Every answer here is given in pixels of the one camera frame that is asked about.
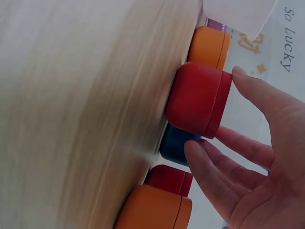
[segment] finger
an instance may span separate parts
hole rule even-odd
[[[209,156],[197,142],[186,142],[184,151],[191,172],[201,190],[223,219],[229,221],[240,198],[217,176]]]
[[[219,127],[216,138],[247,160],[265,169],[271,169],[275,159],[271,146],[262,144],[223,126]]]
[[[223,155],[215,146],[206,140],[201,140],[200,145],[205,149],[212,163],[224,174],[233,184],[239,184],[252,191],[257,188],[266,176],[246,169],[226,155]]]
[[[247,76],[246,72],[238,66],[233,68],[232,74],[237,90],[265,115],[268,123],[271,123],[273,117],[280,111],[293,104],[302,103],[263,80]]]

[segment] wooden board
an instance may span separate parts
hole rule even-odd
[[[1,229],[112,228],[155,155],[197,7],[1,1]]]

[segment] purple object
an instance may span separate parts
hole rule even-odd
[[[213,21],[212,19],[208,20],[208,27],[222,31],[222,32],[227,32],[227,26],[223,25],[219,22]]]

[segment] red block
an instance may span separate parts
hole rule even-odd
[[[213,139],[229,95],[232,75],[189,62],[180,67],[166,107],[169,123]]]
[[[166,165],[158,165],[149,171],[144,183],[187,197],[191,188],[192,180],[193,176],[188,172]]]

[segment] hand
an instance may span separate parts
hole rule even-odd
[[[217,139],[271,171],[248,170],[206,140],[184,150],[201,190],[232,229],[305,228],[305,104],[262,80],[233,69],[238,91],[270,125],[272,146],[220,127]]]

